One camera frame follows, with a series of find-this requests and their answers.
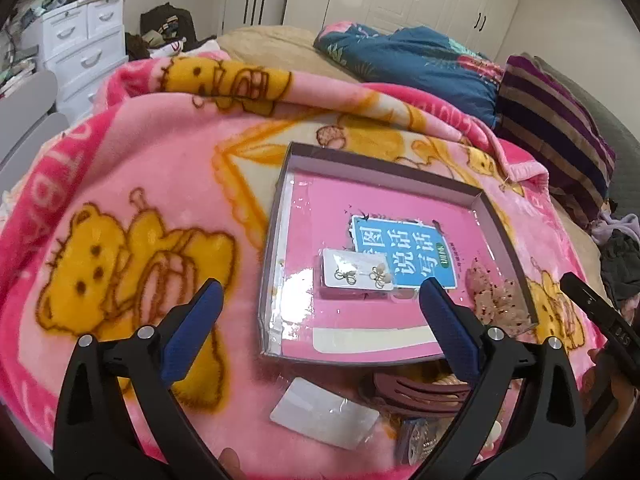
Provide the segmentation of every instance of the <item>beige cushion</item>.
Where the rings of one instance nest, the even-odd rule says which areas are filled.
[[[301,28],[261,25],[237,28],[217,41],[220,48],[237,61],[358,82],[314,49],[315,38],[314,32]]]
[[[551,202],[553,202],[558,216],[562,221],[562,225],[569,235],[571,243],[574,245],[575,252],[578,255],[578,259],[582,264],[587,278],[587,285],[607,300],[607,303],[611,304],[604,290],[602,278],[600,277],[600,250],[598,246],[585,231],[580,229],[578,225],[569,218],[568,213],[562,209],[562,206],[556,202],[555,198],[551,198]]]

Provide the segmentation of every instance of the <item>blue floral bedding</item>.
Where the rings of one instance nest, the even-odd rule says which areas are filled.
[[[429,27],[385,36],[366,25],[340,22],[325,27],[314,46],[366,82],[424,90],[495,126],[503,70]]]

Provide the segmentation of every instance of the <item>purple striped fabric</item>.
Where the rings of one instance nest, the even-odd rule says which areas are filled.
[[[616,160],[586,108],[523,54],[507,61],[496,115],[495,133],[546,166],[551,195],[586,228],[607,197]]]

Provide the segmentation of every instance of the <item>blue label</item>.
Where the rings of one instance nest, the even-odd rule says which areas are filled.
[[[451,251],[435,227],[354,216],[351,229],[357,252],[386,256],[395,286],[417,288],[433,276],[444,288],[456,288]]]

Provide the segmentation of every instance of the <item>pink blanket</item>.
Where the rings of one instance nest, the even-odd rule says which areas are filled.
[[[559,290],[564,272],[582,271],[545,169],[486,129],[358,85],[204,57],[123,66],[96,112],[42,154],[0,234],[0,394],[49,444],[78,335],[128,336],[213,276],[225,287],[224,311],[173,388],[212,451],[233,447],[252,478],[407,475],[395,466],[387,420],[356,452],[269,421],[283,392],[278,377],[302,373],[257,350],[260,256],[292,140],[483,188],[536,302],[541,323],[529,338],[560,337],[578,378],[590,366],[586,351],[601,344]],[[351,369],[312,373],[353,395]],[[130,386],[121,386],[141,441],[157,454]]]

